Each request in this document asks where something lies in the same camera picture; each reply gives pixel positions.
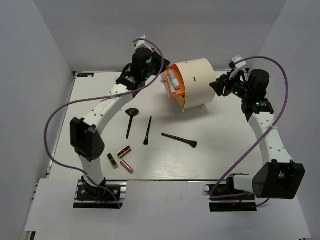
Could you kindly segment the cream round drawer organizer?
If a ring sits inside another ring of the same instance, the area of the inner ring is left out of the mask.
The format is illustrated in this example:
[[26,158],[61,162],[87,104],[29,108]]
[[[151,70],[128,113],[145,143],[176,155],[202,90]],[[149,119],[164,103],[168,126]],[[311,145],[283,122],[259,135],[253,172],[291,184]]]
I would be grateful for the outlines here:
[[216,80],[216,73],[207,59],[201,58],[173,64],[177,65],[185,86],[185,105],[184,109],[180,109],[181,112],[194,107],[202,107],[213,101],[216,92],[210,87],[210,83]]

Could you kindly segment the brown fan makeup brush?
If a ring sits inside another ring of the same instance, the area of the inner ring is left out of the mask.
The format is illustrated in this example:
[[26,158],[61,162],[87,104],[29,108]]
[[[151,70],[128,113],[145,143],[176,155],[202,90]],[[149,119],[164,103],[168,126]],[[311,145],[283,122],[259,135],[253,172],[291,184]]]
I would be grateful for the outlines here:
[[129,116],[129,122],[128,122],[128,127],[126,132],[126,139],[128,139],[130,135],[132,123],[133,123],[133,118],[137,116],[140,113],[140,111],[136,108],[129,108],[125,111],[125,113]]

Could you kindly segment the white green cosmetic tube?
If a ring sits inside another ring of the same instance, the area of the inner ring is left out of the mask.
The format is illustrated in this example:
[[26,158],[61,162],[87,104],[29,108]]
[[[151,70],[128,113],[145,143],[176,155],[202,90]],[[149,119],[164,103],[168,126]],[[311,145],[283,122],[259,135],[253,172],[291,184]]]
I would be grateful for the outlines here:
[[170,78],[169,75],[167,75],[167,81],[168,81],[168,85],[169,85],[169,89],[170,89],[171,95],[172,95],[172,94],[175,94],[175,93],[176,93],[176,90],[175,90],[175,87],[174,87],[174,85],[173,85],[173,83],[172,83],[172,80],[171,80],[171,78]]

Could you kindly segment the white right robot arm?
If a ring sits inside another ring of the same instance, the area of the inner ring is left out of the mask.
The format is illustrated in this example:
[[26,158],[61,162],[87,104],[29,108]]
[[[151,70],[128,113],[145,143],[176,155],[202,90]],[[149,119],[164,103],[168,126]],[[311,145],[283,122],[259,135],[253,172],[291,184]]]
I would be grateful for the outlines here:
[[230,94],[241,99],[241,110],[252,128],[262,156],[262,168],[255,174],[234,173],[224,190],[213,189],[212,199],[225,195],[233,200],[244,194],[265,199],[294,199],[305,175],[305,168],[287,152],[274,123],[274,109],[266,98],[270,75],[262,69],[251,71],[243,81],[240,71],[232,77],[223,74],[210,83],[218,96]]

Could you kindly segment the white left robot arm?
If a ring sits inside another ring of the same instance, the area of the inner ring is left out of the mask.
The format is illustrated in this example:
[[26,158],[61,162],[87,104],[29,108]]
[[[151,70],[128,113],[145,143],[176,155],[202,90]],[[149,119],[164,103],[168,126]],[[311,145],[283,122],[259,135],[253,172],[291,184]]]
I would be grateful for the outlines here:
[[136,92],[146,85],[151,76],[163,73],[170,61],[151,48],[138,48],[116,80],[110,99],[102,100],[91,112],[82,118],[74,117],[70,122],[70,144],[78,154],[82,169],[85,171],[82,180],[90,185],[88,193],[99,200],[106,193],[106,179],[102,173],[100,156],[105,150],[102,133],[112,118],[127,103],[135,98]]

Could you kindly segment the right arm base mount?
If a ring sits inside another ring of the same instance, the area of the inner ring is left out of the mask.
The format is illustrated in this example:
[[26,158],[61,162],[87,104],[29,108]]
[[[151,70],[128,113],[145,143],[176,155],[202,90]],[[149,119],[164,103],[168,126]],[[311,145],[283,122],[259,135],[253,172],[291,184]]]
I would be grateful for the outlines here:
[[[242,195],[244,191],[230,190],[225,183],[220,184],[213,193],[214,196],[224,196],[226,198],[219,198],[209,200],[209,211],[211,213],[233,213],[233,212],[255,212],[257,205],[255,196],[252,194]],[[231,197],[231,195],[241,194],[240,196]]]

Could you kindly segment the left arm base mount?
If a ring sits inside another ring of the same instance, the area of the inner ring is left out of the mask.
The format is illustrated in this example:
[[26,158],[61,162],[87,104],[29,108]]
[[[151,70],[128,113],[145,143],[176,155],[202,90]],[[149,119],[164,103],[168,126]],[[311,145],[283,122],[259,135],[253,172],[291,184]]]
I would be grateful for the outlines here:
[[[127,181],[107,181],[105,187],[116,197],[122,207],[125,196]],[[77,183],[73,208],[75,209],[120,209],[114,197],[103,189],[94,193],[86,187],[81,180]]]

